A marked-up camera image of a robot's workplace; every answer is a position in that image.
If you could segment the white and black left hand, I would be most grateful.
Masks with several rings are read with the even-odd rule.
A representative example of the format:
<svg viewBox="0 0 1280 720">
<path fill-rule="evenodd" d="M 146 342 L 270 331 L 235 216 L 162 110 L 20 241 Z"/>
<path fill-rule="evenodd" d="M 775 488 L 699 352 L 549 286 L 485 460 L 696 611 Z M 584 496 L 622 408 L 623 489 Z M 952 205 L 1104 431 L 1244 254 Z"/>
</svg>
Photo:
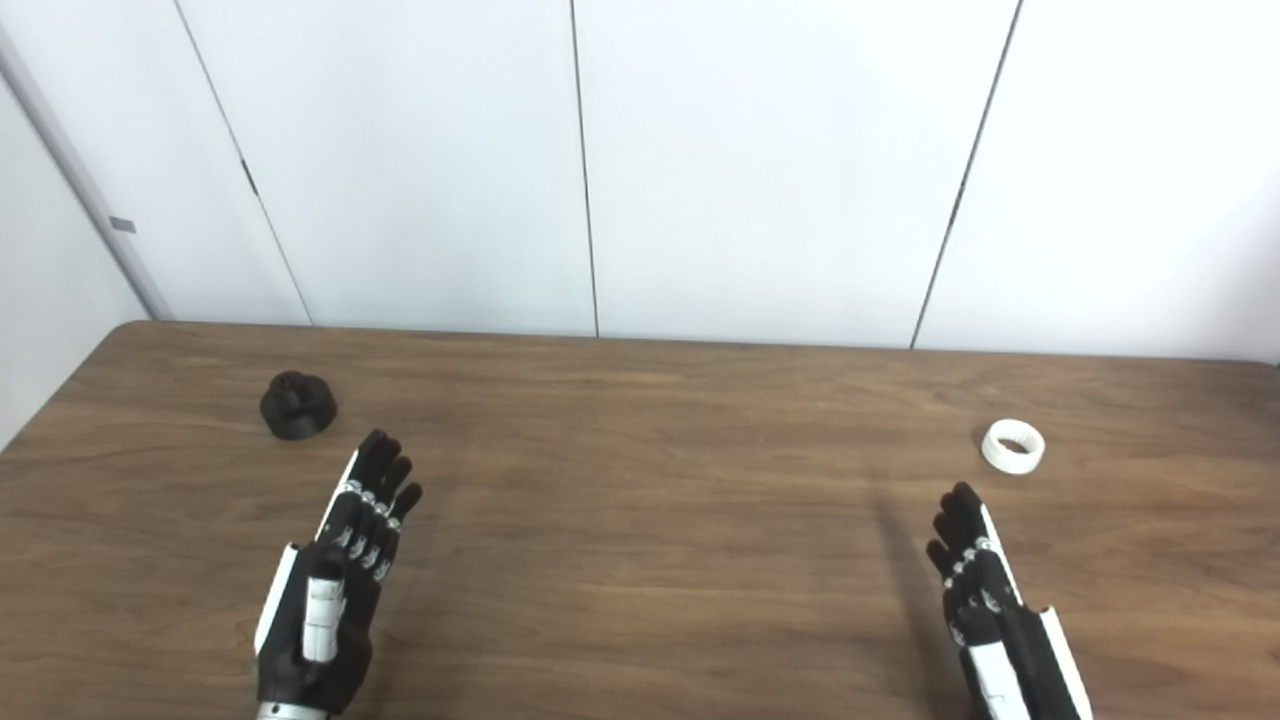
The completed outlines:
<svg viewBox="0 0 1280 720">
<path fill-rule="evenodd" d="M 353 702 L 404 519 L 422 497 L 411 471 L 401 442 L 372 430 L 315 536 L 282 551 L 253 635 L 260 719 L 337 719 Z"/>
</svg>

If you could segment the white and black right hand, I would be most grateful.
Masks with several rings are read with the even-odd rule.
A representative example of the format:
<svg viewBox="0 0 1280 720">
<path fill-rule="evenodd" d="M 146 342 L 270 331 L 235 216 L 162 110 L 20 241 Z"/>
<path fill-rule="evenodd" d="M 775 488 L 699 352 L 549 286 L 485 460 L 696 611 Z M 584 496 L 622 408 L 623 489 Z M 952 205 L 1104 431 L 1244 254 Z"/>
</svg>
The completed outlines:
<svg viewBox="0 0 1280 720">
<path fill-rule="evenodd" d="M 972 719 L 1092 719 L 1092 702 L 1056 610 L 1027 605 L 995 520 L 959 482 L 940 500 L 925 553 L 970 693 Z"/>
</svg>

